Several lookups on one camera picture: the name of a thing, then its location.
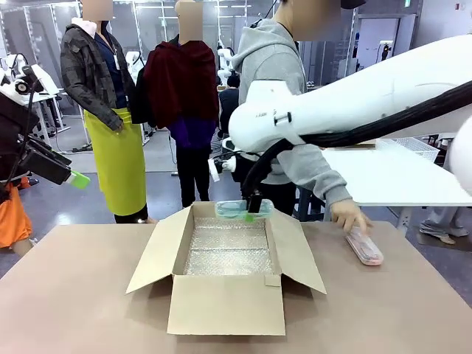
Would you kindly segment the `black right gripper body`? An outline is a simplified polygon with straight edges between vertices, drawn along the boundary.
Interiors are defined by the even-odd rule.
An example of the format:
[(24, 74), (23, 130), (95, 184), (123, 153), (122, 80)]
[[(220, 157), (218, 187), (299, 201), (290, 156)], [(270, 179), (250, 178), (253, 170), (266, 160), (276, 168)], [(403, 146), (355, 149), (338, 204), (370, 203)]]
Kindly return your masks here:
[(260, 205), (263, 197), (258, 190), (250, 192), (246, 198), (247, 201), (247, 212), (249, 214), (258, 214), (260, 212)]

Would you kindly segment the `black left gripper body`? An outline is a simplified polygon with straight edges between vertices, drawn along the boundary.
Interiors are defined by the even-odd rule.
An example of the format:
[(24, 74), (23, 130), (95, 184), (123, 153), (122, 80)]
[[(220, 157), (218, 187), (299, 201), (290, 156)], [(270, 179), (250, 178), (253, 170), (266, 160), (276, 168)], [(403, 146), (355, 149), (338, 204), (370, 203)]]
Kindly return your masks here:
[(72, 161), (55, 152), (45, 142), (33, 136), (24, 139), (19, 135), (18, 143), (24, 146), (24, 149), (18, 155), (16, 178), (32, 173), (61, 185), (72, 175)]

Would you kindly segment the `person's left hand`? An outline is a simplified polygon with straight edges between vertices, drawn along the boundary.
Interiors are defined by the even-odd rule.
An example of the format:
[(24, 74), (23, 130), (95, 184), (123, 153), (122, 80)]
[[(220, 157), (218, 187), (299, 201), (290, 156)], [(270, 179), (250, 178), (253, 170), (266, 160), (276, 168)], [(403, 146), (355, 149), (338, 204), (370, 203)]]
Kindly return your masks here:
[(363, 235), (368, 235), (372, 222), (353, 200), (337, 201), (331, 204), (330, 214), (333, 222), (337, 223), (345, 232), (351, 232), (356, 226)]

